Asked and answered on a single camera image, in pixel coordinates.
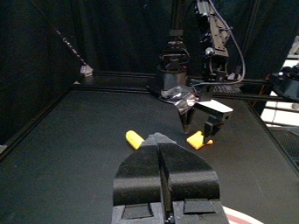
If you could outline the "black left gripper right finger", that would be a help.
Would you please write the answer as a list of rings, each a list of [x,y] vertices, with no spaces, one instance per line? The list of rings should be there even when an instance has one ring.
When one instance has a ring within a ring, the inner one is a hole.
[[[158,135],[165,202],[169,209],[182,202],[185,214],[215,214],[221,198],[219,178],[205,159],[170,137]]]

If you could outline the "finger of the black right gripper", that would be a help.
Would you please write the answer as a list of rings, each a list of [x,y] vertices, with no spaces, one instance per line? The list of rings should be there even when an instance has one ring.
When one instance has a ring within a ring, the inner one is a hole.
[[[221,131],[221,126],[227,119],[225,113],[210,114],[209,120],[205,123],[203,142],[207,143],[217,133]]]
[[[182,121],[182,129],[185,134],[190,133],[194,113],[195,113],[195,108],[191,108],[187,112],[185,112],[183,114],[179,114],[181,121]]]

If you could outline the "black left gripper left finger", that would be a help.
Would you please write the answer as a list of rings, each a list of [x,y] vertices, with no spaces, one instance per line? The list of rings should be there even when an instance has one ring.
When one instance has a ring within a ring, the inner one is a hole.
[[[161,172],[155,140],[126,133],[135,152],[122,162],[114,180],[114,219],[161,219]]]

